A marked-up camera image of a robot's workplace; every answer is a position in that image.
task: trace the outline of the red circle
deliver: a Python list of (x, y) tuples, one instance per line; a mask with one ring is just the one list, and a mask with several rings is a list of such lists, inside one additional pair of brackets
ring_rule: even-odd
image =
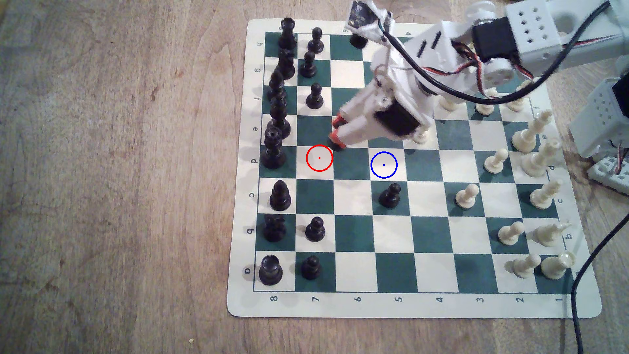
[[(312, 166), (310, 166), (310, 163), (308, 162), (308, 154), (310, 153), (310, 150), (314, 149), (317, 146), (323, 146), (326, 149), (328, 149), (328, 151), (330, 152), (330, 164), (328, 165), (328, 167), (326, 167), (324, 169), (314, 169)], [(306, 164), (308, 164), (308, 167), (310, 167), (310, 169), (315, 171), (315, 172), (324, 172), (326, 169), (328, 169), (328, 168), (330, 168), (332, 166), (332, 162), (333, 161), (334, 161), (334, 154), (332, 154), (332, 150), (330, 150), (330, 148), (325, 146), (325, 145), (315, 145), (315, 146), (311, 147), (310, 149), (308, 149), (308, 152), (306, 153)]]

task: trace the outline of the wooden table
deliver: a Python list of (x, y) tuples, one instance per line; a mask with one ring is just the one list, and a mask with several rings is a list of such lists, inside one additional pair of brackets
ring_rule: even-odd
[[(396, 21), (421, 23), (460, 21), (471, 2), (378, 1)], [(344, 19), (349, 0), (323, 3), (9, 4), (0, 30), (1, 352), (575, 352), (570, 320), (229, 315), (247, 21)], [(587, 180), (566, 125), (615, 75), (613, 63), (548, 82), (591, 249), (629, 200)], [(594, 263), (603, 313), (582, 321), (587, 351), (629, 350), (628, 234)]]

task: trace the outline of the blue circle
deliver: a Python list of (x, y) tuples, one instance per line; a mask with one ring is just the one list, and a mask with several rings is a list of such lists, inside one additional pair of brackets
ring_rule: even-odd
[[(393, 157), (393, 159), (395, 160), (395, 171), (393, 171), (393, 173), (391, 173), (389, 176), (386, 177), (382, 177), (382, 176), (378, 176), (378, 174), (374, 171), (374, 159), (376, 158), (376, 156), (380, 155), (380, 154), (388, 154), (391, 155), (391, 157)], [(374, 155), (374, 157), (371, 158), (371, 163), (369, 164), (369, 167), (371, 168), (371, 171), (378, 177), (378, 178), (382, 178), (384, 180), (386, 180), (387, 178), (393, 176), (395, 174), (395, 172), (398, 172), (398, 159), (395, 158), (395, 156), (393, 156), (393, 154), (391, 154), (390, 152), (387, 151), (381, 151), (378, 152), (377, 154)]]

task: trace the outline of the chessboard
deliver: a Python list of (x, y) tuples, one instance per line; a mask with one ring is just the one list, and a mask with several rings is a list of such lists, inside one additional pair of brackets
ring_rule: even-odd
[[(576, 271), (589, 256), (584, 231), (561, 149), (539, 178), (521, 168), (524, 154), (512, 135), (527, 128), (541, 111), (551, 110), (543, 84), (525, 100), (519, 112), (495, 106), (480, 115), (474, 104), (444, 110), (434, 100), (435, 124), (428, 141), (385, 138), (330, 149), (331, 121), (341, 105), (372, 80), (370, 61), (378, 44), (354, 48), (341, 21), (295, 19), (296, 73), (284, 81), (286, 120), (291, 133), (282, 141), (285, 163), (268, 169), (260, 163), (265, 130), (271, 117), (267, 98), (270, 75), (278, 64), (282, 19), (257, 19), (248, 24), (242, 117), (228, 281), (228, 310), (244, 317), (450, 317), (567, 318), (570, 289)], [(393, 34), (405, 42), (430, 25), (396, 23)], [(324, 49), (316, 54), (317, 73), (299, 74), (312, 30), (322, 29)], [(498, 86), (511, 93), (520, 78)], [(310, 109), (311, 85), (322, 87), (323, 106)], [(536, 136), (540, 144), (560, 135), (554, 121)], [(488, 173), (483, 162), (507, 149), (502, 172)], [(273, 186), (285, 182), (291, 204), (283, 211), (270, 206)], [(549, 208), (530, 202), (532, 191), (550, 180), (562, 187)], [(392, 183), (400, 201), (385, 208), (379, 195)], [(469, 184), (479, 187), (473, 207), (464, 209), (455, 194)], [(281, 214), (286, 232), (278, 241), (264, 236), (265, 216)], [(313, 242), (305, 230), (314, 217), (325, 228)], [(498, 231), (514, 222), (524, 232), (507, 246)], [(556, 246), (543, 246), (537, 227), (569, 223)], [(572, 268), (558, 280), (546, 278), (540, 267), (520, 278), (513, 263), (529, 254), (541, 259), (568, 250)], [(274, 256), (282, 267), (275, 285), (264, 285), (262, 259)], [(318, 277), (308, 280), (302, 264), (319, 261)], [(583, 276), (577, 297), (579, 317), (601, 312), (594, 273)]]

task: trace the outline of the white pawn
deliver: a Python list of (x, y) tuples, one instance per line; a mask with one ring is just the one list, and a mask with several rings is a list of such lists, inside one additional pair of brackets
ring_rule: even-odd
[(557, 244), (557, 241), (561, 239), (561, 234), (564, 230), (570, 227), (570, 223), (562, 224), (555, 222), (550, 225), (542, 225), (535, 229), (535, 237), (537, 241), (546, 247), (553, 247)]
[[(530, 84), (531, 81), (530, 80), (524, 80), (523, 83), (521, 83), (518, 88), (516, 88), (516, 91), (519, 91), (521, 89), (523, 89), (524, 87), (526, 87), (528, 84)], [(522, 109), (524, 109), (524, 104), (525, 104), (525, 100), (526, 100), (526, 96), (522, 97), (522, 98), (518, 98), (515, 101), (511, 101), (509, 103), (507, 103), (507, 107), (514, 111), (514, 112), (519, 112), (522, 111)]]
[(563, 251), (558, 257), (548, 257), (542, 261), (541, 269), (545, 277), (552, 280), (561, 279), (565, 270), (574, 266), (575, 256), (570, 251)]
[(541, 188), (531, 192), (531, 204), (537, 209), (548, 209), (552, 204), (552, 197), (559, 193), (561, 189), (561, 181), (550, 181)]
[(525, 155), (522, 159), (522, 170), (531, 177), (542, 177), (546, 174), (548, 162), (561, 149), (559, 139), (549, 139), (540, 146), (539, 152)]
[(513, 146), (524, 154), (528, 154), (535, 148), (535, 136), (544, 130), (544, 127), (550, 123), (552, 112), (545, 110), (540, 113), (539, 117), (528, 122), (528, 129), (520, 130), (513, 134), (511, 142)]
[(483, 166), (489, 173), (500, 173), (503, 170), (503, 161), (509, 158), (509, 152), (506, 149), (498, 149), (494, 156), (489, 156), (485, 159)]
[(464, 190), (460, 190), (457, 192), (455, 197), (455, 201), (459, 205), (459, 207), (469, 209), (474, 206), (476, 202), (476, 195), (478, 195), (479, 189), (475, 184), (467, 185)]
[(518, 242), (520, 234), (524, 232), (522, 221), (516, 221), (511, 226), (502, 226), (498, 230), (498, 239), (507, 246), (512, 246)]
[(530, 278), (536, 266), (540, 265), (542, 258), (537, 254), (529, 254), (523, 260), (513, 261), (513, 273), (520, 278)]

